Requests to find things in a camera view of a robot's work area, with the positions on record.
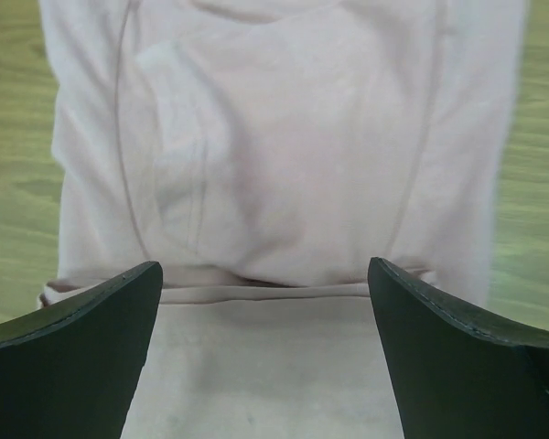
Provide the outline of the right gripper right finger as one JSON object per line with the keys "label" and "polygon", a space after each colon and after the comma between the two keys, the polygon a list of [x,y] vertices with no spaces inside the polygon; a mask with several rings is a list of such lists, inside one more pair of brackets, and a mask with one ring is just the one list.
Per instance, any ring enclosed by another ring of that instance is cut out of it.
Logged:
{"label": "right gripper right finger", "polygon": [[368,285],[405,437],[549,438],[549,331],[382,258]]}

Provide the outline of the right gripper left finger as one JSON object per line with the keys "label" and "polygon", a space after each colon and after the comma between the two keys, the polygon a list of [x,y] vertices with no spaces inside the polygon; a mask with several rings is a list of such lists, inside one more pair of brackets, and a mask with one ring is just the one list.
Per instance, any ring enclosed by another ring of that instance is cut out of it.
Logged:
{"label": "right gripper left finger", "polygon": [[0,324],[0,439],[120,437],[162,283],[145,262]]}

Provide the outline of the dusty pink t shirt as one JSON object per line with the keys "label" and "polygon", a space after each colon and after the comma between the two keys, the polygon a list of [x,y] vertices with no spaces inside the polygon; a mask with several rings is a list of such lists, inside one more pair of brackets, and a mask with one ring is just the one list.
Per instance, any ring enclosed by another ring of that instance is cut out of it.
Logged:
{"label": "dusty pink t shirt", "polygon": [[477,305],[525,1],[43,1],[52,305],[163,290],[126,438],[399,438],[366,284]]}

